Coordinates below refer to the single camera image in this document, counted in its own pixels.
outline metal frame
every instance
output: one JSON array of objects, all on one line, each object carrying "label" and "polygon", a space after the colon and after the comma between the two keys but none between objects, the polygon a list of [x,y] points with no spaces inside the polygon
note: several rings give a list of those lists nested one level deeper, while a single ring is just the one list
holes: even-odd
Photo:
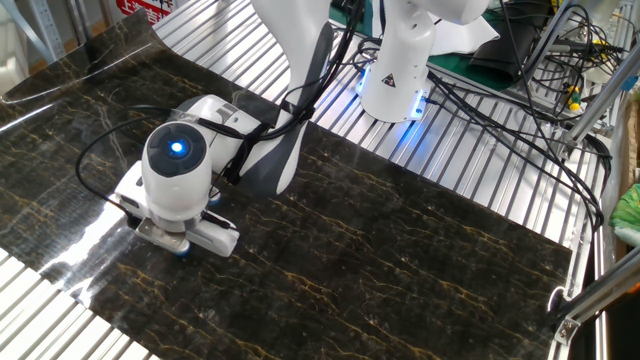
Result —
[{"label": "metal frame", "polygon": [[87,10],[84,7],[83,0],[65,0],[65,5],[71,20],[73,33],[78,46],[80,46],[93,38]]},{"label": "metal frame", "polygon": [[27,20],[25,20],[22,14],[20,14],[20,10],[18,10],[18,7],[13,2],[13,0],[0,0],[0,5],[4,6],[9,15],[11,15],[13,20],[22,29],[22,31],[24,31],[29,40],[33,43],[33,46],[35,46],[35,48],[47,63],[51,64],[57,60],[56,53],[51,48],[47,48],[42,40],[40,40],[36,32],[33,31],[33,28],[31,28],[31,25],[29,25],[29,23],[27,23]]},{"label": "metal frame", "polygon": [[527,62],[525,67],[524,76],[527,79],[527,83],[531,81],[534,72],[540,68],[540,64],[544,59],[545,54],[549,52],[549,49],[553,45],[553,40],[558,37],[560,32],[565,28],[567,21],[569,21],[569,17],[571,16],[571,11],[567,11],[570,6],[576,5],[579,3],[579,0],[564,0],[556,16],[553,17],[551,23],[547,26],[547,30],[544,33],[544,36],[538,42],[538,45],[533,50],[533,53],[529,57],[529,59],[536,59],[534,62]]},{"label": "metal frame", "polygon": [[600,117],[609,110],[609,107],[618,98],[622,92],[622,84],[631,76],[637,75],[639,71],[640,46],[636,46],[602,88],[600,94],[587,108],[578,123],[565,134],[565,140],[573,144],[582,141],[591,131],[591,128],[600,120]]},{"label": "metal frame", "polygon": [[601,278],[559,310],[559,326],[555,340],[570,345],[577,329],[598,315],[629,289],[640,283],[640,247],[635,248]]},{"label": "metal frame", "polygon": [[159,360],[2,249],[0,358]]}]

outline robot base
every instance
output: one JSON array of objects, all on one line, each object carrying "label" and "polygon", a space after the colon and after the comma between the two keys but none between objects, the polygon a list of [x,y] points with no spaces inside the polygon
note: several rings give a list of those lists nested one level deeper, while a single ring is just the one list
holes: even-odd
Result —
[{"label": "robot base", "polygon": [[[362,97],[362,90],[369,77],[370,67],[367,67],[362,79],[356,85],[356,93]],[[376,101],[365,101],[360,99],[363,110],[372,118],[388,123],[399,123],[404,121],[421,120],[427,107],[426,96],[431,91],[431,84],[426,83],[422,89],[413,92],[411,103],[407,101],[389,101],[377,99]]]},{"label": "robot base", "polygon": [[240,237],[235,225],[210,211],[207,211],[209,216],[215,217],[218,223],[228,224],[229,228],[223,228],[205,219],[198,219],[194,228],[182,233],[170,233],[154,224],[147,207],[140,161],[129,169],[118,184],[115,193],[117,201],[122,206],[135,217],[142,219],[135,229],[136,235],[176,255],[186,254],[190,243],[194,243],[217,255],[229,257]]}]

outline green object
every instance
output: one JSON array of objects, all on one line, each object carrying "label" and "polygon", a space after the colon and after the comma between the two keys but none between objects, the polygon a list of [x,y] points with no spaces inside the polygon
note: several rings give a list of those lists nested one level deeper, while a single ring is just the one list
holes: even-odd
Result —
[{"label": "green object", "polygon": [[611,214],[609,225],[620,240],[640,246],[640,184],[627,191]]}]

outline warning label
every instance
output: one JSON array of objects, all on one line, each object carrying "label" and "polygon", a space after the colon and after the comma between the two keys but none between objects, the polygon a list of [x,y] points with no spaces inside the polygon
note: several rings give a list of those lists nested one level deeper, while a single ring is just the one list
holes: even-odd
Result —
[{"label": "warning label", "polygon": [[393,74],[389,74],[386,78],[382,79],[382,82],[385,85],[389,85],[391,87],[396,87],[396,81],[393,79]]}]

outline metal rail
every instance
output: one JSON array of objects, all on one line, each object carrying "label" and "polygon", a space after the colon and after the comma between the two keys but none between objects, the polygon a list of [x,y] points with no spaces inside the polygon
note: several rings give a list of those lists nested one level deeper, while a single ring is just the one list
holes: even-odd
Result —
[{"label": "metal rail", "polygon": [[159,360],[2,249],[0,359]]}]

